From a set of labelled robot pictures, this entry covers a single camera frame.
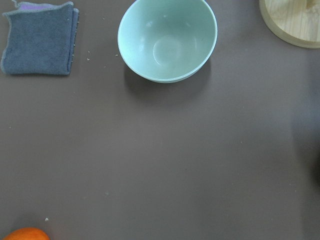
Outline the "mint green bowl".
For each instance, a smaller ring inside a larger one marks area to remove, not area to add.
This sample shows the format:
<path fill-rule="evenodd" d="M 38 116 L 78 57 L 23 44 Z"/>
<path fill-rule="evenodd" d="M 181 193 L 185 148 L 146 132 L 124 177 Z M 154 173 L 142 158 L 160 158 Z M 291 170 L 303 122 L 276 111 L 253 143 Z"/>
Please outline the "mint green bowl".
<path fill-rule="evenodd" d="M 205 0 L 136 0 L 117 33 L 127 67 L 156 83 L 194 75 L 210 58 L 217 38 L 216 16 Z"/>

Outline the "grey folded cloth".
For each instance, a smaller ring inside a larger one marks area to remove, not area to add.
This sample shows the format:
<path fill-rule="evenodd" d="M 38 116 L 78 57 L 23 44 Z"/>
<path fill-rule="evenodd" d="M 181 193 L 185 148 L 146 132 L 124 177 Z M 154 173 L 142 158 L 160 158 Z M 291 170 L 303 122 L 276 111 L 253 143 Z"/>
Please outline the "grey folded cloth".
<path fill-rule="evenodd" d="M 22 1 L 4 12 L 9 24 L 0 68 L 7 75 L 67 76 L 71 72 L 79 10 L 61 5 Z"/>

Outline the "wooden cup tree stand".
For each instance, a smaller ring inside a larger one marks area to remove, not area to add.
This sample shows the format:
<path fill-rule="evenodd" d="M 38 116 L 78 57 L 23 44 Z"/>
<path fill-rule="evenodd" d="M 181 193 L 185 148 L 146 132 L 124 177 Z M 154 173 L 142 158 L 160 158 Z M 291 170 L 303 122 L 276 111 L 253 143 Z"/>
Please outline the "wooden cup tree stand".
<path fill-rule="evenodd" d="M 318 0 L 260 0 L 267 27 L 281 40 L 302 48 L 320 47 Z"/>

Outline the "orange tangerine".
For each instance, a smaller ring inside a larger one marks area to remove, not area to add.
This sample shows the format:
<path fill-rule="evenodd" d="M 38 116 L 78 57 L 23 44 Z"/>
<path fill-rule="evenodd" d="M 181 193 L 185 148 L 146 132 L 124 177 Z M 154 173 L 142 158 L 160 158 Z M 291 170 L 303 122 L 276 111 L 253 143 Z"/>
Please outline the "orange tangerine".
<path fill-rule="evenodd" d="M 50 237 L 36 227 L 24 227 L 6 235 L 3 240 L 50 240 Z"/>

